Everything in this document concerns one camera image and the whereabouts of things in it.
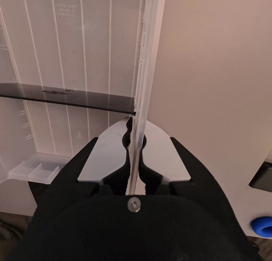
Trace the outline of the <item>black bin divider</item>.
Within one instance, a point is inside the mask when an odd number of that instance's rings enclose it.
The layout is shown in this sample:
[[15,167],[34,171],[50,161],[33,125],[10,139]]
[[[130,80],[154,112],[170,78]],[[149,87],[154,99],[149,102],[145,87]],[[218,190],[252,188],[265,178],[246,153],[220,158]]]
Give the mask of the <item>black bin divider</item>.
[[0,96],[134,115],[134,98],[20,83],[1,83]]

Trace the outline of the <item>clear plastic bin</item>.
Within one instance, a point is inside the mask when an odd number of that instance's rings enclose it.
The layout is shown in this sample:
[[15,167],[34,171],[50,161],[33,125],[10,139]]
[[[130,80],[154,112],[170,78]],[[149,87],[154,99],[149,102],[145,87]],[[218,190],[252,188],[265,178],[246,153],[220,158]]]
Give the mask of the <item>clear plastic bin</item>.
[[1,0],[1,83],[134,98],[135,116],[1,97],[1,183],[49,184],[94,137],[132,118],[135,190],[165,0]]

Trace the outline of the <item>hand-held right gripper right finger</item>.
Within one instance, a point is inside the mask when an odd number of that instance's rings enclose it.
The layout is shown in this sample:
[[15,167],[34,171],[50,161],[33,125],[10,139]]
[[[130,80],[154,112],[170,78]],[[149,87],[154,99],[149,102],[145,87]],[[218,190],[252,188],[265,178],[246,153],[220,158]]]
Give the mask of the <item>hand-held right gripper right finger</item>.
[[178,182],[191,179],[170,136],[146,121],[139,157],[139,177],[143,182]]

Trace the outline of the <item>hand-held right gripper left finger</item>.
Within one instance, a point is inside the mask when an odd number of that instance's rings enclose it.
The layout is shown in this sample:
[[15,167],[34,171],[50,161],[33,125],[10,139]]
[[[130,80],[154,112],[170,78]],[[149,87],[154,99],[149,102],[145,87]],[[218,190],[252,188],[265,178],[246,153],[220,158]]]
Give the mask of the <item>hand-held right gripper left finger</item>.
[[130,162],[132,118],[124,117],[102,132],[79,177],[79,182],[102,183],[103,179]]

